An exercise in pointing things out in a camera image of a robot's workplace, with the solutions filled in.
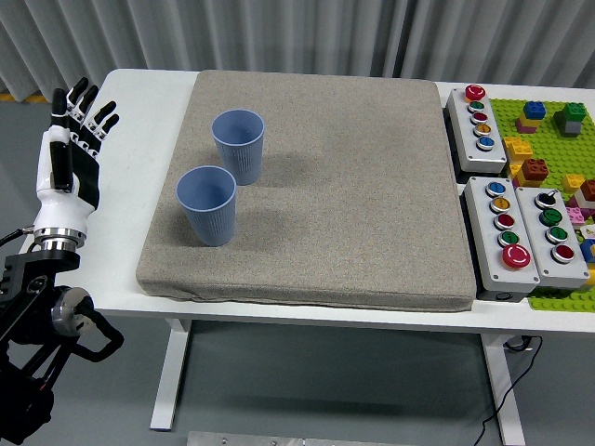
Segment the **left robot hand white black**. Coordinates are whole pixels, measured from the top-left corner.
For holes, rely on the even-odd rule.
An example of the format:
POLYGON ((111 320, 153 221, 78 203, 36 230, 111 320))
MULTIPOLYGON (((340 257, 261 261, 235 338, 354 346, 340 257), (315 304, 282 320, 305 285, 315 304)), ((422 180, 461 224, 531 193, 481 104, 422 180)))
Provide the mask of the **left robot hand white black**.
POLYGON ((36 195, 41 209, 34 230, 86 232, 86 220, 99 207, 101 145, 119 121, 110 101, 89 111, 99 89, 81 78, 69 91, 57 88, 50 127, 43 134, 37 168, 36 195))

